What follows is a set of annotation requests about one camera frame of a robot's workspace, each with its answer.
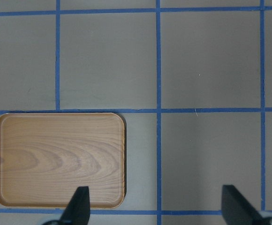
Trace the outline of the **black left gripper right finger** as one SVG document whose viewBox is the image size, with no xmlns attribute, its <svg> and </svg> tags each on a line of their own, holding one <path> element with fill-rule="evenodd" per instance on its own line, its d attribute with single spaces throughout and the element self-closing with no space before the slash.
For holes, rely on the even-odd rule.
<svg viewBox="0 0 272 225">
<path fill-rule="evenodd" d="M 234 185 L 223 185 L 221 213 L 227 225 L 257 225 L 263 217 Z"/>
</svg>

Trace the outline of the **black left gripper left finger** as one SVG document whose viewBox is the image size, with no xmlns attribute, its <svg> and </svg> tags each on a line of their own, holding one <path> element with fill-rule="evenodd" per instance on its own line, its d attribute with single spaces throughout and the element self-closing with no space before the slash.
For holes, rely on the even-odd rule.
<svg viewBox="0 0 272 225">
<path fill-rule="evenodd" d="M 87 225 L 90 219 L 89 187 L 78 187 L 61 215 L 60 225 Z"/>
</svg>

